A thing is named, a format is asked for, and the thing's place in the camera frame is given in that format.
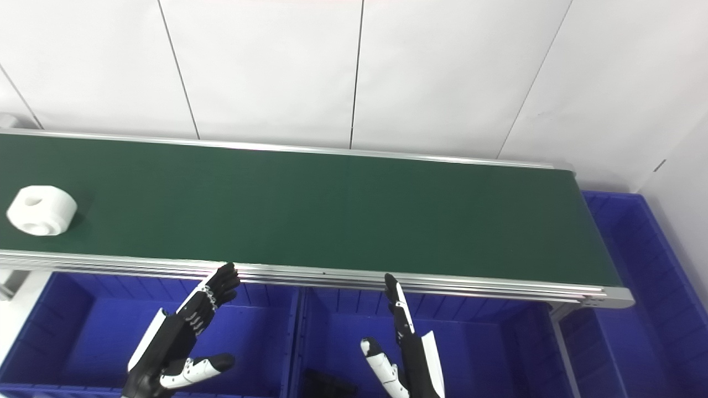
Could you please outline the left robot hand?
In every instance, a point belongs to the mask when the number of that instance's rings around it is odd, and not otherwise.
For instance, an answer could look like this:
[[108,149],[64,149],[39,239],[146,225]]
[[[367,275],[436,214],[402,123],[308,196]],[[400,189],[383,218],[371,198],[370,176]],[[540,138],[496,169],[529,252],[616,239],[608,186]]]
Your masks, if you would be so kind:
[[121,396],[172,397],[177,390],[232,369],[233,354],[192,358],[190,353],[216,311],[237,297],[240,284],[235,264],[223,264],[197,285],[174,314],[159,309],[127,364]]

